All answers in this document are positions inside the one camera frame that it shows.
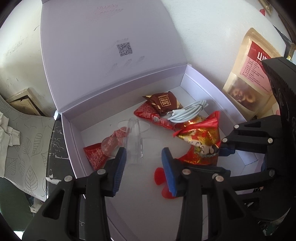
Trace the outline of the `large red gold snack bag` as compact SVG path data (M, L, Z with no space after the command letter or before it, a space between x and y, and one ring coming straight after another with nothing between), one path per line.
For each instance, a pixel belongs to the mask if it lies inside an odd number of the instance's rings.
M216 166L221 144L219 119L220 112L215 111L206 118L198 116L184 123L173 136L187 142L190 148L178 160L192 165Z

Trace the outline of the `brown chocolate packet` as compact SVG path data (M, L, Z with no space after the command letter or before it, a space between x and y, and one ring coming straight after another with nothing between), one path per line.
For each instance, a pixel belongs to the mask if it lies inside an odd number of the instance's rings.
M147 100L160 115L166 115L175 109L183 108L175 95L170 91L146 95L143 96L143 98Z

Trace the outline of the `long red snack packet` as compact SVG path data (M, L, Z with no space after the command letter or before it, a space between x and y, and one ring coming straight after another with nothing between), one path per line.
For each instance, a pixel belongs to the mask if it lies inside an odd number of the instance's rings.
M144 102L140 107L138 107L133 112L133 114L138 118L142 118L157 126L161 126L168 130L175 130L175 125L166 118L161 117L148 101Z

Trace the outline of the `hawthorn snack pouch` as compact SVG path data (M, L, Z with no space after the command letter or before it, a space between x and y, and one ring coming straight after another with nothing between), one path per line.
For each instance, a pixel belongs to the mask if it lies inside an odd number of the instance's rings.
M276 57L280 57L280 53L250 28L222 89L246 120L261 112L273 94L262 61Z

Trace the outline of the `small red candy packet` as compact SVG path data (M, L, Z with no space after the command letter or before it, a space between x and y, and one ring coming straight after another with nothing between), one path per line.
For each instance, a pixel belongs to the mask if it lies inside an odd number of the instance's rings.
M84 147L84 153L93 170L103 168L108 159L114 158L120 147L125 145L126 132L116 130L101 143Z

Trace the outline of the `grey leaf pattern chair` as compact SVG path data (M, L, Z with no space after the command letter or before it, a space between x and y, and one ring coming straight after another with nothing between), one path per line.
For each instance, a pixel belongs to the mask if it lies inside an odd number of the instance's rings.
M1 98L1 113L8 126L20 132L20 145L8 147L1 161L1 178L6 178L23 192L46 200L48 151L55 120L19 112Z

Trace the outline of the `grey cloth on chair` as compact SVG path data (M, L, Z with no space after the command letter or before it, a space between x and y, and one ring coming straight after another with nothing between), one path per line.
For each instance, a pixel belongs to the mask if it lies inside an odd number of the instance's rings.
M1 113L1 141L5 146L19 146L21 144L21 133L8 125L9 118Z

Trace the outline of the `open white gift box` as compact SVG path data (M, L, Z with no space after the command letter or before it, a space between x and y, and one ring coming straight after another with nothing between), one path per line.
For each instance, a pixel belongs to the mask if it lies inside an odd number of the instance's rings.
M220 134L228 135L245 118L229 99L185 56L181 31L195 21L195 33L211 40L221 23L205 18L205 1L185 10L175 1L44 1L41 15L42 57L74 174L92 168L83 148L101 142L133 118L145 95L172 91L183 105L204 99L203 114L218 110ZM142 129L144 155L126 162L119 192L107 198L114 240L175 240L182 199L167 200L153 180L162 165L162 149L174 157L189 145L170 130Z

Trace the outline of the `wooden frame on floor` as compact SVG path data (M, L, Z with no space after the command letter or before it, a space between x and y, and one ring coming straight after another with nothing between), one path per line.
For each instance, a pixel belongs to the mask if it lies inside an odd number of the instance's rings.
M46 116L46 111L44 110L41 102L34 95L31 88L26 88L18 93L12 95L6 99L16 110L30 115Z

